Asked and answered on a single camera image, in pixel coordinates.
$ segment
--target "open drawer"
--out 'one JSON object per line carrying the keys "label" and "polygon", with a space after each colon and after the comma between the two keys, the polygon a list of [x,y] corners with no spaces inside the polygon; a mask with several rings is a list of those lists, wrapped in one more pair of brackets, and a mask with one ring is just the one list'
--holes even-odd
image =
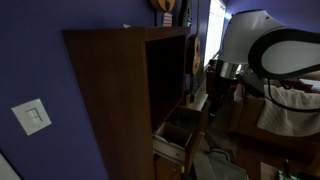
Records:
{"label": "open drawer", "polygon": [[155,153],[183,165],[188,174],[204,135],[209,106],[206,103],[202,111],[178,106],[168,119],[171,123],[163,123],[154,136]]}

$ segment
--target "white robot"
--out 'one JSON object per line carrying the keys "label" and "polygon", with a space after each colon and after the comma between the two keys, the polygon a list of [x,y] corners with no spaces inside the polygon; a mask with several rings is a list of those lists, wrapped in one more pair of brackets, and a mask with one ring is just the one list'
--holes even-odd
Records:
{"label": "white robot", "polygon": [[320,34],[287,27],[265,10],[233,15],[215,63],[212,113],[218,110],[230,81],[248,65],[267,79],[288,79],[320,70]]}

